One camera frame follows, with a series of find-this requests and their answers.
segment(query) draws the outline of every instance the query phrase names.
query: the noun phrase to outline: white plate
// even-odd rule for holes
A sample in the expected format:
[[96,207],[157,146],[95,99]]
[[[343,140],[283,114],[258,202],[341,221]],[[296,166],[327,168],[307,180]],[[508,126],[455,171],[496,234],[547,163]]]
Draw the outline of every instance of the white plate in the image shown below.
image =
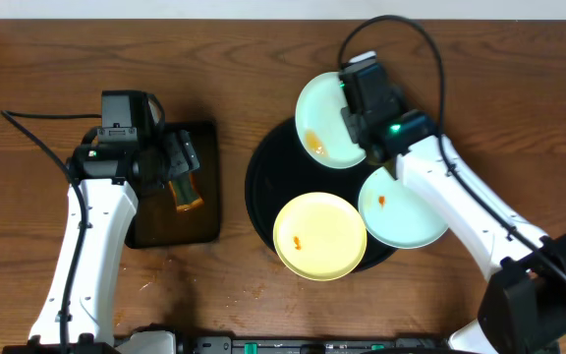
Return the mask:
[[[351,142],[340,110],[347,106],[338,73],[324,73],[311,80],[296,103],[296,132],[303,148],[320,164],[349,168],[362,162],[366,153]],[[314,135],[319,144],[308,142]]]
[[360,190],[358,210],[374,238],[400,249],[426,246],[448,228],[427,202],[395,181],[383,167],[366,179]]

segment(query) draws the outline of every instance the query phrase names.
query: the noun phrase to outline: black tray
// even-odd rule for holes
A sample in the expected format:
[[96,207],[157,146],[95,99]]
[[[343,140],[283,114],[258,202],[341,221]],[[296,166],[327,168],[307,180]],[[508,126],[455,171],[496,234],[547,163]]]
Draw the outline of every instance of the black tray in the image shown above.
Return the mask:
[[[256,233],[275,251],[272,230],[276,215],[305,193],[331,193],[357,207],[362,185],[377,168],[364,162],[341,170],[322,166],[301,145],[294,119],[285,121],[259,144],[246,173],[246,208]],[[354,271],[376,266],[396,251],[367,236],[366,252]]]
[[169,188],[139,199],[137,215],[126,236],[126,246],[148,248],[210,242],[220,233],[219,156],[212,122],[170,123],[165,131],[186,130],[198,154],[196,189],[204,204],[177,212]]

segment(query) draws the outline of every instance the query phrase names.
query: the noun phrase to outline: wooden tabletop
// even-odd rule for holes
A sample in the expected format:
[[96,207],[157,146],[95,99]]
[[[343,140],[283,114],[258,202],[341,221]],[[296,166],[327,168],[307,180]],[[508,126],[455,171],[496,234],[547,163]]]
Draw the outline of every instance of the wooden tabletop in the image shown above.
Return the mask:
[[[156,93],[169,121],[217,121],[219,241],[125,248],[117,334],[164,323],[189,334],[449,335],[475,317],[485,282],[450,233],[370,270],[313,282],[286,269],[249,220],[244,178],[254,149],[292,116],[311,78],[334,71],[340,42],[358,23],[0,21],[0,110],[100,112],[104,89],[141,89]],[[552,237],[565,233],[566,23],[424,25],[445,58],[446,129],[458,151],[525,218]],[[348,54],[367,49],[435,113],[435,69],[415,34],[378,25]],[[96,122],[23,123],[64,159]],[[53,162],[0,116],[0,350],[25,342],[45,301],[66,193]]]

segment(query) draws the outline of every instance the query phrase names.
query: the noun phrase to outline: wood grain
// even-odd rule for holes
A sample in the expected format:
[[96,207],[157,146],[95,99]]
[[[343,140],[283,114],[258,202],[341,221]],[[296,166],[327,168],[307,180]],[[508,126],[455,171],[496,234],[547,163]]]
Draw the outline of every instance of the wood grain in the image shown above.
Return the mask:
[[[320,283],[287,270],[246,213],[253,150],[293,114],[311,78],[334,70],[339,43],[357,23],[0,21],[0,109],[99,112],[103,89],[142,89],[156,93],[171,121],[217,120],[220,239],[125,249],[117,333],[154,322],[239,336],[447,335],[474,318],[485,283],[451,235]],[[445,57],[447,130],[458,150],[527,219],[554,237],[566,232],[566,23],[424,24]],[[421,40],[379,25],[349,53],[371,48],[434,112],[437,81]],[[24,124],[65,158],[96,122]],[[25,341],[47,295],[66,189],[52,162],[0,117],[0,349]]]

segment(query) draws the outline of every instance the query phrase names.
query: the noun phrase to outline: black round tray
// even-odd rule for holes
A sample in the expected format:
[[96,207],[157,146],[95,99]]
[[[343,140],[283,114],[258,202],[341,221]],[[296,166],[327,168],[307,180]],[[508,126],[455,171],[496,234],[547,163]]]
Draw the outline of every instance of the black round tray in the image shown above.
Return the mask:
[[[294,119],[274,128],[256,148],[246,173],[246,208],[261,240],[275,251],[274,220],[288,202],[309,192],[339,196],[357,207],[358,195],[367,177],[377,169],[360,163],[347,169],[322,166],[305,151]],[[368,234],[366,252],[354,271],[385,261],[395,251]]]

